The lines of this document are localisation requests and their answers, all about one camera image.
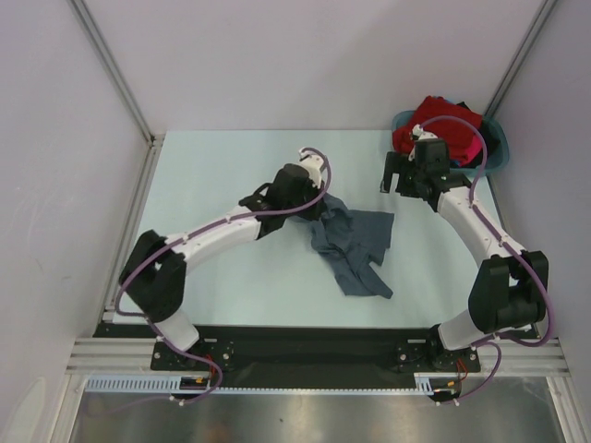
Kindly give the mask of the grey-blue t shirt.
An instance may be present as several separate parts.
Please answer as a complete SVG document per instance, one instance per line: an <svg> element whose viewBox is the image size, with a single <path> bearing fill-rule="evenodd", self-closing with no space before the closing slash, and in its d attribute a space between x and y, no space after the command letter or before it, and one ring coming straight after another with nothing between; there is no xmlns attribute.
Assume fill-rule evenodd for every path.
<svg viewBox="0 0 591 443"><path fill-rule="evenodd" d="M320 218L308 224L311 247L329 264L343 294L392 298L392 289L372 266L382 265L391 248L394 214L350 210L330 194L323 201Z"/></svg>

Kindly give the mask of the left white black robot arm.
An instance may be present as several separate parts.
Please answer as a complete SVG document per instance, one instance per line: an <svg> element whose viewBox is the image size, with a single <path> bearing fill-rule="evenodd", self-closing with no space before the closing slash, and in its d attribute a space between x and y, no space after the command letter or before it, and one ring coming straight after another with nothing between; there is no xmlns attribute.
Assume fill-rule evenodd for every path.
<svg viewBox="0 0 591 443"><path fill-rule="evenodd" d="M330 184L327 162L305 151L287 163L270 183L239 200L222 218L190 232L143 233L119 277L120 295L127 295L140 314L172 346L182 367L198 366L204 357L197 328L182 310L187 275L198 265L235 246L254 242L283 228L291 217L315 221L324 208Z"/></svg>

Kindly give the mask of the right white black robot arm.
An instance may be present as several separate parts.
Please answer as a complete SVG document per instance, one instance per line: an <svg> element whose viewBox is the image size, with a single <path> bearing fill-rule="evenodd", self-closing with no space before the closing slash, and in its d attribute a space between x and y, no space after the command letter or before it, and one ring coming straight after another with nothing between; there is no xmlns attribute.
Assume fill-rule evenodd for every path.
<svg viewBox="0 0 591 443"><path fill-rule="evenodd" d="M534 344L549 341L554 312L547 257L526 250L490 219L476 198L476 182L451 171L443 139L420 139L408 154L389 152L380 190L428 203L456 231L478 266L466 310L429 332L426 358L433 368L447 370L458 361L459 351L495 338L524 345L514 331L542 320L548 327Z"/></svg>

